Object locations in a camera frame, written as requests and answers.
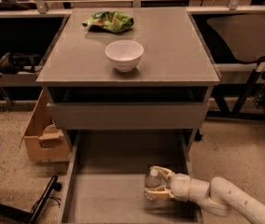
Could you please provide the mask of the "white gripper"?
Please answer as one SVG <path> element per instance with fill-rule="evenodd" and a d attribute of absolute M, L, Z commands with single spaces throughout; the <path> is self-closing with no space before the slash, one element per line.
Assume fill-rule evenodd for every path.
<path fill-rule="evenodd" d="M 175 174 L 172 170 L 153 166 L 151 169 L 157 169 L 161 177 L 161 183 L 170 183 L 169 190 L 165 185 L 156 188 L 145 188 L 145 197 L 154 202 L 156 200 L 170 200 L 174 198 L 180 202 L 187 202 L 189 200 L 189 189 L 191 178 L 188 175 Z"/>

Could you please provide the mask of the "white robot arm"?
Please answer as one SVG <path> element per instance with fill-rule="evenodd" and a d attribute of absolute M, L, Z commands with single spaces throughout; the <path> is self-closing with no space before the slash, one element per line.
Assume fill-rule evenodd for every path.
<path fill-rule="evenodd" d="M 145 176 L 145 195 L 150 201 L 173 199 L 196 203 L 201 209 L 220 217 L 227 217 L 230 210 L 235 209 L 251 224 L 265 224 L 265 204 L 223 177 L 214 177 L 207 182 L 152 166 Z"/>

